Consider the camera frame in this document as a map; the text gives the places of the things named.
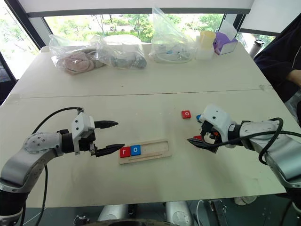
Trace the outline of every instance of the person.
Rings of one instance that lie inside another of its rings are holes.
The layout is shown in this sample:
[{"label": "person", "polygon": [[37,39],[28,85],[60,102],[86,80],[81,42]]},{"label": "person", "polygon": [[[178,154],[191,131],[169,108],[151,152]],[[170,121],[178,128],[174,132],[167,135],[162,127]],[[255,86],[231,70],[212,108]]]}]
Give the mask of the person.
[{"label": "person", "polygon": [[301,125],[301,14],[254,61]]}]

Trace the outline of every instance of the purple box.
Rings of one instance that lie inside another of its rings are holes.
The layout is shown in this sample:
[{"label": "purple box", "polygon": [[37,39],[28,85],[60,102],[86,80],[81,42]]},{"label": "purple box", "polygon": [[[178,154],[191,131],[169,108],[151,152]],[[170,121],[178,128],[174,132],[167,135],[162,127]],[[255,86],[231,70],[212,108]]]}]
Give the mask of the purple box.
[{"label": "purple box", "polygon": [[238,40],[236,38],[229,40],[229,38],[224,33],[216,32],[213,47],[218,55],[222,55],[225,53],[233,52],[235,46],[237,45],[237,42]]}]

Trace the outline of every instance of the green foliage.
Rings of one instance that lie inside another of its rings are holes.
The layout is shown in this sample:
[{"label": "green foliage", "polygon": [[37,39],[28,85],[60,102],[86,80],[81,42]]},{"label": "green foliage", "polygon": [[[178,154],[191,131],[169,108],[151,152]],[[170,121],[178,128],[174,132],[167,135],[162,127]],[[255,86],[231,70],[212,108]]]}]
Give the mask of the green foliage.
[{"label": "green foliage", "polygon": [[106,36],[107,35],[116,35],[116,34],[131,34],[131,35],[134,35],[134,36],[138,37],[138,34],[135,31],[131,31],[131,32],[106,32],[105,33]]},{"label": "green foliage", "polygon": [[15,50],[37,54],[35,46],[9,14],[4,13],[0,16],[0,33],[0,50],[5,58],[10,59]]},{"label": "green foliage", "polygon": [[167,14],[167,17],[174,23],[179,24],[181,22],[181,18],[176,15]]},{"label": "green foliage", "polygon": [[202,25],[198,28],[199,31],[215,32],[222,21],[223,14],[206,14],[199,17]]},{"label": "green foliage", "polygon": [[89,34],[91,34],[90,20],[96,19],[95,15],[46,17],[47,23],[54,34],[75,41],[87,40]]},{"label": "green foliage", "polygon": [[128,21],[127,20],[124,20],[124,19],[121,19],[121,18],[112,18],[111,20],[108,19],[108,20],[104,20],[103,21],[104,24],[114,24],[114,25],[117,25],[117,26],[124,26],[124,25],[128,25]]},{"label": "green foliage", "polygon": [[193,31],[202,31],[202,24],[199,21],[192,21],[190,23],[185,23],[185,25]]},{"label": "green foliage", "polygon": [[151,42],[154,34],[154,28],[149,21],[148,14],[125,14],[125,18],[128,18],[130,25],[134,26],[134,30],[137,32],[137,37],[143,42]]}]

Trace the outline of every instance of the dark jacket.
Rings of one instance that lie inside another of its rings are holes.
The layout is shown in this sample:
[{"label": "dark jacket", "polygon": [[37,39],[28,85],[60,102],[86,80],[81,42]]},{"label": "dark jacket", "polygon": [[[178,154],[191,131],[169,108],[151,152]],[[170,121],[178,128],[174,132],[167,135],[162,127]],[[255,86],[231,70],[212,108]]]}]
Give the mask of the dark jacket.
[{"label": "dark jacket", "polygon": [[301,69],[300,48],[301,14],[254,59],[283,102],[300,89],[286,80],[290,71]]}]

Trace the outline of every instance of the white wall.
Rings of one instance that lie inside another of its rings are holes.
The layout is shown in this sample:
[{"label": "white wall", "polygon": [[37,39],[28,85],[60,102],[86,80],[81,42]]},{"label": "white wall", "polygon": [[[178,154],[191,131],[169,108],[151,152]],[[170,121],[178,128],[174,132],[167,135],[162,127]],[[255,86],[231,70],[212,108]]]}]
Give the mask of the white wall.
[{"label": "white wall", "polygon": [[27,13],[95,8],[246,8],[254,0],[19,0]]},{"label": "white wall", "polygon": [[255,0],[241,28],[280,33],[301,13],[301,0]]}]

